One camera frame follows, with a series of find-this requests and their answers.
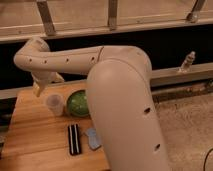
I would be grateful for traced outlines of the yellowish beige gripper body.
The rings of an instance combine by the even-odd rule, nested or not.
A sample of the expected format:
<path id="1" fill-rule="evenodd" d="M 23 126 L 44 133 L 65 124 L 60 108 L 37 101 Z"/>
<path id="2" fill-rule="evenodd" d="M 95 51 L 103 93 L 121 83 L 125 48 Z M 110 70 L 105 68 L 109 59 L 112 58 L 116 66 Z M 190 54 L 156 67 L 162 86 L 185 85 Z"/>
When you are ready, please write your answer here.
<path id="1" fill-rule="evenodd" d="M 33 72 L 33 93 L 39 97 L 48 84 L 61 83 L 64 78 L 57 72 Z"/>

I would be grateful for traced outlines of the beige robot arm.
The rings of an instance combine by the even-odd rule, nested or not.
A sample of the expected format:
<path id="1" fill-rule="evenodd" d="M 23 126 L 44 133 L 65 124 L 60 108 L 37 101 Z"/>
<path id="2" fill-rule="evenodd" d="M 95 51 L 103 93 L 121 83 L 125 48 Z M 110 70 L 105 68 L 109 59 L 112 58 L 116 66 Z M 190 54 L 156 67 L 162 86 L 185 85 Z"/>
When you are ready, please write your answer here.
<path id="1" fill-rule="evenodd" d="M 61 75 L 87 77 L 89 113 L 111 171 L 172 171 L 150 88 L 152 65 L 136 46 L 103 45 L 52 52 L 29 39 L 14 63 L 31 73 L 40 94 Z"/>

